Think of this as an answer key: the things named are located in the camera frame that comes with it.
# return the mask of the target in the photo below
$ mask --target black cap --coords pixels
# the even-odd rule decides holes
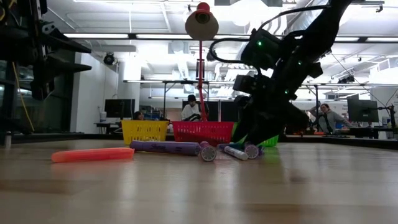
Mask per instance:
[[[195,97],[195,95],[189,95],[188,96],[188,102],[191,102],[191,101],[196,101],[197,100],[197,98]]]

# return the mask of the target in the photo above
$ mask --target yellow basket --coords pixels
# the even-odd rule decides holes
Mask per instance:
[[[165,141],[168,121],[132,121],[122,120],[125,145],[131,141]]]

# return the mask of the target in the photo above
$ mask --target orange marker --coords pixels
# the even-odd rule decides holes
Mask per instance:
[[[132,159],[134,149],[117,147],[107,149],[82,149],[55,152],[51,156],[53,162],[100,161],[108,159]]]

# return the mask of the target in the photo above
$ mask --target green basket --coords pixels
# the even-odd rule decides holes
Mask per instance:
[[[234,123],[234,126],[233,126],[233,128],[232,128],[232,136],[234,135],[235,129],[236,129],[237,126],[238,126],[238,124],[237,124],[237,123]],[[243,144],[245,138],[246,138],[246,137],[242,138],[242,139],[241,139],[240,141],[238,141],[237,143]],[[278,139],[279,139],[279,135],[277,135],[277,136],[275,136],[275,137],[272,137],[272,138],[270,138],[270,139],[268,139],[268,140],[265,140],[265,141],[263,141],[262,143],[258,144],[257,146],[261,146],[261,147],[274,147],[274,146],[276,146],[276,145],[278,144]]]

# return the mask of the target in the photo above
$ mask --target red basket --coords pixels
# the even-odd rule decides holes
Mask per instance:
[[[177,142],[207,141],[212,146],[231,141],[233,122],[188,122],[174,121],[174,138]]]

